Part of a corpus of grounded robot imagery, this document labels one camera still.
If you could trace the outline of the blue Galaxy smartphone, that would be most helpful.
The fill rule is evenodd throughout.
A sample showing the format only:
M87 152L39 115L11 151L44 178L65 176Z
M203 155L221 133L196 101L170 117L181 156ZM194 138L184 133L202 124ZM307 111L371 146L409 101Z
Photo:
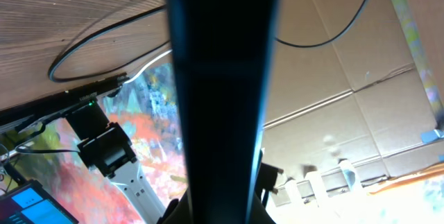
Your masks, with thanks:
M193 223L249 223L278 0L166 0Z

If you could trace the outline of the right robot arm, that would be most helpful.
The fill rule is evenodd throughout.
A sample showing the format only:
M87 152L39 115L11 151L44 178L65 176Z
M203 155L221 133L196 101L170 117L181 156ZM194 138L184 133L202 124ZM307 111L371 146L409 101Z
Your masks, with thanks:
M123 128L96 103L70 112L65 119L80 139L77 147L84 165L98 169L117 187L145 223L157 223L166 208L146 179Z

